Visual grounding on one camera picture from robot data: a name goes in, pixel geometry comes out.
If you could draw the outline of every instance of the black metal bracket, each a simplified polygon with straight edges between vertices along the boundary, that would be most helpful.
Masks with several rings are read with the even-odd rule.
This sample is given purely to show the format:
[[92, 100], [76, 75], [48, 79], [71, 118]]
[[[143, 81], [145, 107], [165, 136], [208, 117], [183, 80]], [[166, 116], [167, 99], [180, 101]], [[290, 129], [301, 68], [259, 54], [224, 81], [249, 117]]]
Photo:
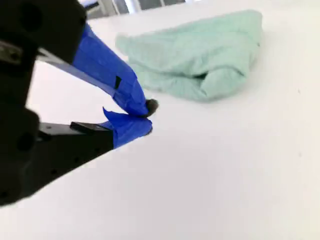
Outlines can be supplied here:
[[71, 64], [85, 23], [77, 0], [0, 1], [0, 206], [114, 148], [109, 129], [39, 123], [25, 107], [37, 55]]
[[[26, 113], [30, 123], [37, 119], [34, 113]], [[17, 126], [10, 128], [10, 141], [0, 141], [0, 206], [33, 195], [114, 148], [113, 132], [97, 124], [41, 123], [36, 139], [30, 131], [26, 132], [26, 125]]]

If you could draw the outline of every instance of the blue tape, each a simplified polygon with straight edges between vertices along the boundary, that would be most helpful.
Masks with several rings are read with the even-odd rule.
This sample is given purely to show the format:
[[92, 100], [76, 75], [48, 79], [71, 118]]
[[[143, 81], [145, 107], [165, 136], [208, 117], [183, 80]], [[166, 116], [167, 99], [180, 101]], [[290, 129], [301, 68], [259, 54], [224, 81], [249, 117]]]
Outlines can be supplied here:
[[119, 148], [133, 140], [146, 136], [152, 131], [152, 122], [147, 118], [116, 113], [103, 109], [109, 120], [100, 126], [113, 131], [113, 146]]
[[145, 94], [135, 72], [86, 24], [72, 65], [53, 66], [99, 87], [130, 115], [148, 114]]

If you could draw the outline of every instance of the white table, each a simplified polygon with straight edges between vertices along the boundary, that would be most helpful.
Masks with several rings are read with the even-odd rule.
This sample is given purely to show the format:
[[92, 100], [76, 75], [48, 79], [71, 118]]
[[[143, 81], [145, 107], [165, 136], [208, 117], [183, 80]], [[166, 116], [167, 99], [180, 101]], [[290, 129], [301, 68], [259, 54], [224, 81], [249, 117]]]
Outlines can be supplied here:
[[[160, 103], [153, 134], [0, 209], [0, 239], [319, 240], [320, 6], [239, 2], [92, 22], [111, 48], [119, 32], [246, 8], [263, 13], [265, 33], [241, 92], [212, 104], [147, 92]], [[98, 88], [44, 63], [28, 105], [64, 124], [104, 121], [102, 106], [119, 111]]]

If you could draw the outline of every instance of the folded towel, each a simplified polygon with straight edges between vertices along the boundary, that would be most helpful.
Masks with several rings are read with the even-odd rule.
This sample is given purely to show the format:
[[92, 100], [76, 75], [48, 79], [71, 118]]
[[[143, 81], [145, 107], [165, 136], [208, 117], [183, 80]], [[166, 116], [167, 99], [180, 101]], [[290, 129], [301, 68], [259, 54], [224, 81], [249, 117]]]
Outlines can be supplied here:
[[140, 36], [119, 35], [116, 46], [142, 87], [209, 101], [245, 82], [261, 35], [262, 14], [246, 10]]

